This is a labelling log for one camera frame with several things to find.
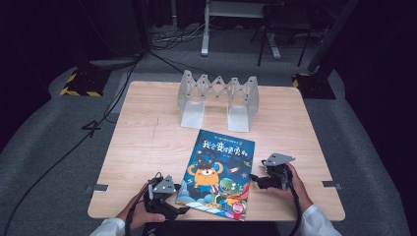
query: table leg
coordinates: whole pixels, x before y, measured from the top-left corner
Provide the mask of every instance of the table leg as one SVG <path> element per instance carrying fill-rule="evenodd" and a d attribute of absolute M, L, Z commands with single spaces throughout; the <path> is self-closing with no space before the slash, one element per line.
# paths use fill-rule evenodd
<path fill-rule="evenodd" d="M 205 33 L 203 35 L 202 56 L 209 55 L 209 1 L 206 0 Z"/>
<path fill-rule="evenodd" d="M 278 60 L 281 59 L 281 54 L 279 53 L 278 47 L 275 42 L 275 33 L 268 33 L 268 41 L 270 49 L 272 50 L 273 57 Z"/>

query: white sleeve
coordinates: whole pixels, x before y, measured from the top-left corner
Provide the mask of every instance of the white sleeve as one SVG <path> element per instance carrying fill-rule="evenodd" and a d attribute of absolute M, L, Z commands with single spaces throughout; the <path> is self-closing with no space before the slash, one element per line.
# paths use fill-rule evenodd
<path fill-rule="evenodd" d="M 303 236 L 341 236 L 316 205 L 311 205 L 304 211 L 300 231 Z"/>
<path fill-rule="evenodd" d="M 90 236 L 123 236 L 125 235 L 125 221 L 120 218 L 104 219 Z"/>

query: cartoon character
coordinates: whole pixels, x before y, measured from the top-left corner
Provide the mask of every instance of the cartoon character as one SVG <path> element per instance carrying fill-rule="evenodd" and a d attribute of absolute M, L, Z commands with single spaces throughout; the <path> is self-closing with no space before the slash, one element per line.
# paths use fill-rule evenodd
<path fill-rule="evenodd" d="M 239 184 L 236 184 L 231 179 L 223 178 L 220 180 L 220 189 L 224 194 L 235 195 L 242 193 L 242 187 Z"/>
<path fill-rule="evenodd" d="M 194 182 L 196 183 L 194 188 L 198 188 L 199 185 L 209 185 L 214 186 L 216 189 L 218 188 L 218 174 L 223 171 L 223 164 L 220 162 L 215 162 L 214 164 L 218 166 L 217 171 L 205 161 L 199 164 L 195 173 L 193 172 L 194 164 L 187 168 L 187 172 L 194 176 Z"/>

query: human hand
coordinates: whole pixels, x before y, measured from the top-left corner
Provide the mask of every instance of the human hand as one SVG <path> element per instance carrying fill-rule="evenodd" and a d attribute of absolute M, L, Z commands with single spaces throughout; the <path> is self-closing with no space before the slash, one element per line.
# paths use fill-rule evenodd
<path fill-rule="evenodd" d="M 125 208 L 117 214 L 116 217 L 121 218 L 123 221 L 126 222 L 126 218 L 129 213 L 129 209 L 135 203 L 136 198 L 138 195 L 135 195 L 129 203 L 125 206 Z M 139 200 L 139 203 L 136 204 L 135 212 L 133 213 L 132 222 L 131 222 L 131 229 L 136 229 L 141 227 L 144 223 L 150 222 L 163 222 L 165 221 L 165 216 L 160 213 L 149 213 L 145 209 L 145 205 L 143 202 L 143 198 Z"/>
<path fill-rule="evenodd" d="M 286 165 L 292 172 L 292 185 L 294 186 L 294 190 L 298 195 L 301 211 L 304 212 L 308 207 L 310 207 L 313 204 L 313 202 L 307 194 L 306 187 L 304 186 L 303 181 L 301 181 L 300 177 L 298 176 L 298 173 L 295 170 L 294 166 L 290 163 L 286 163 Z M 291 190 L 289 190 L 288 188 L 286 190 L 281 190 L 269 187 L 267 188 L 267 191 L 271 194 L 277 195 L 285 199 L 290 205 L 294 206 L 294 197 L 292 196 Z"/>

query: dark background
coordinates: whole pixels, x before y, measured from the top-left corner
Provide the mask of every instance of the dark background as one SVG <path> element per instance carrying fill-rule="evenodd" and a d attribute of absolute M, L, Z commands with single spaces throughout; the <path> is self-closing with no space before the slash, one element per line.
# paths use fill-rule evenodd
<path fill-rule="evenodd" d="M 108 6 L 97 5 L 99 1 L 82 2 L 98 29 L 91 26 L 77 1 L 65 1 L 63 6 L 68 7 L 69 15 L 63 19 L 57 19 L 59 11 L 50 1 L 5 0 L 0 3 L 0 150 L 25 120 L 50 99 L 48 86 L 58 75 L 77 66 L 79 60 L 117 56 L 104 45 L 96 30 L 106 35 L 106 41 L 112 47 L 127 53 L 147 47 L 145 39 L 137 40 L 144 35 L 138 26 L 138 12 L 128 11 L 135 1 L 130 5 L 119 5 L 119 9 L 106 15 L 108 18 L 100 16 L 100 13 L 108 12 Z M 184 0 L 178 2 L 187 5 Z M 204 6 L 204 1 L 195 2 L 200 9 Z M 190 13 L 185 7 L 177 11 Z M 120 18 L 116 16 L 122 13 L 126 16 L 125 21 L 134 19 L 138 22 L 112 33 L 120 25 L 113 27 L 103 21 L 117 23 Z M 163 17 L 158 14 L 150 16 L 150 21 L 160 21 Z M 180 20 L 183 26 L 201 20 L 200 15 L 187 16 Z M 76 30 L 70 29 L 75 33 L 71 40 L 65 37 L 67 31 L 62 31 L 62 21 L 68 21 L 69 28 L 76 27 Z M 416 196 L 412 193 L 417 184 L 414 160 L 417 152 L 416 31 L 417 6 L 414 1 L 359 1 L 322 62 L 323 67 L 334 68 L 343 79 L 346 99 L 368 132 L 401 195 L 412 235 L 417 234 L 413 211 L 417 208 L 413 201 Z M 120 48 L 120 42 L 126 41 L 141 41 L 142 45 L 128 43 L 128 48 Z M 75 54 L 75 48 L 83 55 Z"/>

